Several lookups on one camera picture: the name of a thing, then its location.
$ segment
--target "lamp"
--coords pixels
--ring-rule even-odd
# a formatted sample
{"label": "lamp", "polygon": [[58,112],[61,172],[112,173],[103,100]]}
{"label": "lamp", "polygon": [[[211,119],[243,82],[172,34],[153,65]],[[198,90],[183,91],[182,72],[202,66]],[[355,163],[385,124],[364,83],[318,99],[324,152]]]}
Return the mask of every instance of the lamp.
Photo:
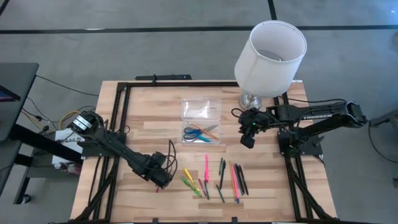
{"label": "lamp", "polygon": [[288,90],[306,51],[305,37],[293,25],[282,21],[256,25],[235,64],[242,109],[260,108],[261,97]]}

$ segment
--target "blue scissors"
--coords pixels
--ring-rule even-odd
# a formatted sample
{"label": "blue scissors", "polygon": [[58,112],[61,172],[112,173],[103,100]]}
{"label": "blue scissors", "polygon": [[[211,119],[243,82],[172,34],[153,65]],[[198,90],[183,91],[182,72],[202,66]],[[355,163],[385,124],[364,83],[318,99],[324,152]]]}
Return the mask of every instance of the blue scissors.
{"label": "blue scissors", "polygon": [[[204,130],[205,131],[211,131],[212,129],[217,128],[217,126],[218,125],[213,125],[213,126],[210,126],[208,128],[205,128]],[[201,136],[201,134],[202,134],[202,131],[200,131],[199,129],[193,129],[191,127],[186,127],[186,128],[184,128],[183,138],[185,140],[187,140],[187,141],[195,141],[197,139],[200,139],[200,140],[202,140],[204,142],[210,142],[209,139]]]}

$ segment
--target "gray floor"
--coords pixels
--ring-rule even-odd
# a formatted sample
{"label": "gray floor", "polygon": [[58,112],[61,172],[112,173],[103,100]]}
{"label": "gray floor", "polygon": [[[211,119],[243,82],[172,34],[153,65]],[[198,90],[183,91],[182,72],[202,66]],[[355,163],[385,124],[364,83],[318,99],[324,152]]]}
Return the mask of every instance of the gray floor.
{"label": "gray floor", "polygon": [[[398,24],[394,0],[275,0],[275,7],[278,19],[296,26]],[[11,0],[0,17],[0,29],[252,26],[270,18],[265,0]],[[308,52],[295,78],[304,81],[310,100],[356,101],[370,118],[398,108],[396,30],[303,33]],[[248,35],[246,31],[0,35],[0,61],[37,62],[39,75],[91,93],[99,92],[103,80],[132,80],[153,73],[233,79],[234,64]],[[96,104],[95,97],[40,79],[30,97],[52,119]],[[25,107],[34,111],[29,102]],[[19,122],[34,129],[24,118]],[[382,153],[398,160],[398,140],[391,128],[382,126],[372,134]],[[322,146],[338,216],[396,223],[398,189],[392,178],[398,177],[398,165],[374,152],[367,129],[331,131]],[[34,180],[28,188],[34,201],[12,205],[23,171],[19,166],[12,170],[0,198],[0,223],[67,220],[78,179]]]}

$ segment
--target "table leg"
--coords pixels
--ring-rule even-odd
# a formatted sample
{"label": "table leg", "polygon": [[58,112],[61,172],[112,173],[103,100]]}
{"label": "table leg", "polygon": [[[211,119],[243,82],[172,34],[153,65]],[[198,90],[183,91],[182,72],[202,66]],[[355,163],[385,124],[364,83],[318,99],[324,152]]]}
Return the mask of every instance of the table leg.
{"label": "table leg", "polygon": [[25,144],[44,150],[63,159],[76,162],[77,164],[83,164],[80,153],[48,139],[41,134],[34,133],[21,125],[14,125],[10,138],[13,140],[20,140]]}

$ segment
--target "wooden table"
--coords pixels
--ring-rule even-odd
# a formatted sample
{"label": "wooden table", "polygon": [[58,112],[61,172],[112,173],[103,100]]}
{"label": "wooden table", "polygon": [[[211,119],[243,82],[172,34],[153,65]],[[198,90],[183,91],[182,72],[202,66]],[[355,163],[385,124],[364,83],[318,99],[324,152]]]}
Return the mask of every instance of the wooden table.
{"label": "wooden table", "polygon": [[[102,84],[96,112],[104,119],[111,118],[116,85],[117,82],[114,81]],[[121,159],[111,221],[151,222],[153,218],[159,218],[160,222],[230,222],[231,217],[237,217],[240,222],[295,220],[285,162],[279,154],[276,138],[278,129],[258,134],[253,149],[248,149],[239,143],[240,125],[231,115],[231,109],[239,107],[240,93],[238,87],[133,88],[126,120],[126,124],[131,127],[131,131],[127,134],[127,146],[141,153],[159,151],[166,154],[168,140],[171,139],[176,142],[178,171],[165,190],[155,193],[155,185],[134,174],[127,162]],[[293,82],[288,90],[288,96],[306,100],[303,83]],[[221,98],[221,144],[181,145],[181,99],[199,97]],[[297,106],[306,105],[293,101],[290,103]],[[271,105],[274,105],[272,99],[264,99],[263,107]],[[302,126],[308,124],[309,121],[302,122]],[[203,180],[205,154],[209,156],[210,200],[198,198],[179,179],[183,175],[182,170],[187,168],[196,182],[198,178]],[[233,199],[229,169],[225,170],[222,189],[226,203],[222,203],[217,192],[221,157],[227,162],[243,166],[249,196],[241,197],[240,204],[235,203]],[[336,212],[323,164],[313,156],[302,156],[302,160],[309,191],[324,210],[335,217]],[[96,161],[97,157],[84,161],[71,218],[79,215],[88,203]],[[298,196],[301,214],[305,217],[299,190]],[[105,203],[101,204],[101,208],[100,218],[104,217]]]}

